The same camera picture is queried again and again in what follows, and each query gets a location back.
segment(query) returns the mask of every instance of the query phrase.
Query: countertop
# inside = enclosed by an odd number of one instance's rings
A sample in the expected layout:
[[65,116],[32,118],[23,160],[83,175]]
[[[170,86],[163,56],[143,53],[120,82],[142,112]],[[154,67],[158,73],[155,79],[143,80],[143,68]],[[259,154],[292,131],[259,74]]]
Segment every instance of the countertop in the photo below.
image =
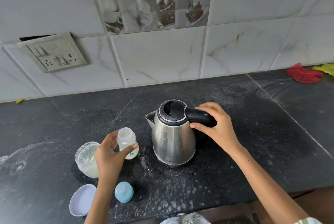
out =
[[[334,185],[334,84],[324,84],[302,85],[278,70],[0,104],[0,223],[83,223],[70,214],[69,201],[80,186],[97,180],[78,170],[74,154],[122,127],[136,133],[140,149],[119,176],[132,184],[134,197],[127,204],[113,198],[111,223],[256,199],[235,162],[211,139],[185,167],[157,160],[144,116],[168,99],[190,107],[221,104],[240,142],[287,192]],[[317,109],[307,107],[313,102]]]

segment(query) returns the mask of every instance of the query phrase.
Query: wall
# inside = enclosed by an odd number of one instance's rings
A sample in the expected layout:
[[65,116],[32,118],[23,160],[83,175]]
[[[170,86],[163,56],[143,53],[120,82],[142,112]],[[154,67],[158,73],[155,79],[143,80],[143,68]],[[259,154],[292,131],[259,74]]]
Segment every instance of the wall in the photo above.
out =
[[[165,22],[165,1],[145,0],[153,22],[141,25],[135,1],[0,0],[0,101],[334,61],[334,0],[190,0],[202,3],[194,22],[189,0]],[[89,65],[45,74],[17,49],[20,37],[68,31]]]

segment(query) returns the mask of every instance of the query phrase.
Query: stainless steel kettle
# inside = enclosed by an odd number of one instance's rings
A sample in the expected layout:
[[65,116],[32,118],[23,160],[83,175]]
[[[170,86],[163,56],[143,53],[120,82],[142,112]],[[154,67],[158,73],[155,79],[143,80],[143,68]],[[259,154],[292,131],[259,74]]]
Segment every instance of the stainless steel kettle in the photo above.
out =
[[202,110],[188,108],[180,100],[167,100],[145,115],[152,128],[152,142],[157,158],[169,165],[180,166],[191,160],[196,150],[196,137],[190,123],[214,127],[215,119]]

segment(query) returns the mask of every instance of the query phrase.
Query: kettle handle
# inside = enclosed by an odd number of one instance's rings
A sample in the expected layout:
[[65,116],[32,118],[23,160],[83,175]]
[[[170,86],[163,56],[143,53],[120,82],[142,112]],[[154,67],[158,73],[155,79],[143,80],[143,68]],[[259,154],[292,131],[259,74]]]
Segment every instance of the kettle handle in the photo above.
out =
[[186,107],[185,112],[190,123],[197,122],[207,127],[214,127],[215,125],[217,125],[217,121],[214,119],[214,117],[212,117],[207,112],[188,107]]

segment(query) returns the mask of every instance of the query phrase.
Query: human hand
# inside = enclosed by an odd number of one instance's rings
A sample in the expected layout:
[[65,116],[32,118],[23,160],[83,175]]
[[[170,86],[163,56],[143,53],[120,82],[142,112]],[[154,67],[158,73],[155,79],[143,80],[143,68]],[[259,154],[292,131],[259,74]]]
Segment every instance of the human hand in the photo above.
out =
[[138,144],[128,146],[116,153],[118,130],[108,134],[94,153],[98,167],[98,180],[107,183],[116,183],[121,172],[125,157],[130,154]]
[[233,130],[230,116],[217,103],[204,103],[196,109],[205,111],[215,118],[217,125],[209,128],[200,123],[191,123],[190,127],[195,128],[211,137],[223,150],[231,154],[232,150],[238,149],[241,144]]

